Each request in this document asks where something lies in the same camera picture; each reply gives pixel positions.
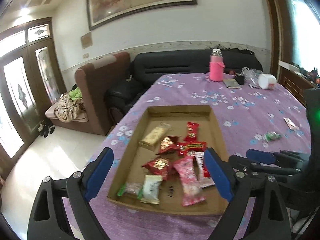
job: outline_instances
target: blue gripper pad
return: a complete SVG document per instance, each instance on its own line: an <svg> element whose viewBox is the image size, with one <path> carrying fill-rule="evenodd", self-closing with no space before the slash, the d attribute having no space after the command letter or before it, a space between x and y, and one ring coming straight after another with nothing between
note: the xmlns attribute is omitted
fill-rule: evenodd
<svg viewBox="0 0 320 240"><path fill-rule="evenodd" d="M109 148L98 164L97 168L93 171L87 182L87 191L84 194L84 198L89 202L92 198L95 198L102 184L113 164L113 151Z"/></svg>
<svg viewBox="0 0 320 240"><path fill-rule="evenodd" d="M204 163L219 191L219 194L230 202L234 197L230 181L209 150L204 152Z"/></svg>
<svg viewBox="0 0 320 240"><path fill-rule="evenodd" d="M272 153L253 150L253 149L247 150L246 157L251 161L264 163L268 165L276 161L276 158Z"/></svg>

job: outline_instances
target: table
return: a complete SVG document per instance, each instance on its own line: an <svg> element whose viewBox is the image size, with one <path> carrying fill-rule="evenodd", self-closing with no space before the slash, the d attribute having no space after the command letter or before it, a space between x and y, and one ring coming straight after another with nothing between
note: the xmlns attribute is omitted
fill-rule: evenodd
<svg viewBox="0 0 320 240"><path fill-rule="evenodd" d="M263 151L291 150L310 153L310 128L304 106L283 86L275 90L228 89L222 82L207 80L206 74L164 75L139 99L128 114L107 136L90 161L96 159L104 147L114 152L114 163L98 196L90 201L100 224L112 240L144 239L207 239L219 221L219 216L168 216L138 212L108 202L108 188L116 168L142 113L149 106L201 105L212 107L220 124L230 155L245 157L249 148ZM284 121L290 118L300 127L291 131ZM278 141L266 142L268 131L282 134ZM76 226L68 200L64 200L70 223ZM247 210L235 239L240 239L249 222L253 200Z"/></svg>

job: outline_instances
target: metal screw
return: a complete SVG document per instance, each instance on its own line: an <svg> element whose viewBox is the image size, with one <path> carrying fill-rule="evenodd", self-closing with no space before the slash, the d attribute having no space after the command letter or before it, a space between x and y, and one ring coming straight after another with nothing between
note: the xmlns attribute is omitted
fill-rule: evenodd
<svg viewBox="0 0 320 240"><path fill-rule="evenodd" d="M82 175L81 171L76 171L72 176L76 179L81 177L81 175Z"/></svg>
<svg viewBox="0 0 320 240"><path fill-rule="evenodd" d="M50 180L50 177L49 177L49 176L46 176L46 177L43 178L42 181L43 181L43 182L48 182L49 180Z"/></svg>
<svg viewBox="0 0 320 240"><path fill-rule="evenodd" d="M243 178L245 175L244 175L244 173L243 173L242 171L237 171L237 172L236 172L236 176L237 176L238 178Z"/></svg>
<svg viewBox="0 0 320 240"><path fill-rule="evenodd" d="M271 182L274 182L276 180L276 178L274 176L269 175L268 180Z"/></svg>

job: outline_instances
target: beige blanket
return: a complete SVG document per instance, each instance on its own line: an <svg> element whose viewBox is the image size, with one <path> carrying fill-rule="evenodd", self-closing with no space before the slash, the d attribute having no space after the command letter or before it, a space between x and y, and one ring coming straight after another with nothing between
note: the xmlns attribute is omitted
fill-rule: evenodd
<svg viewBox="0 0 320 240"><path fill-rule="evenodd" d="M53 113L61 122L71 122L83 111L82 106L82 98L73 101L69 93L66 93L59 99L58 105Z"/></svg>

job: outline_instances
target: pink thermos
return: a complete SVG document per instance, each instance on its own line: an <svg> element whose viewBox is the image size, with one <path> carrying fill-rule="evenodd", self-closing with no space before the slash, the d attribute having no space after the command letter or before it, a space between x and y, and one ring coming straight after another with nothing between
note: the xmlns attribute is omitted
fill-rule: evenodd
<svg viewBox="0 0 320 240"><path fill-rule="evenodd" d="M210 79L217 82L222 81L224 67L221 49L212 49L210 56Z"/></svg>

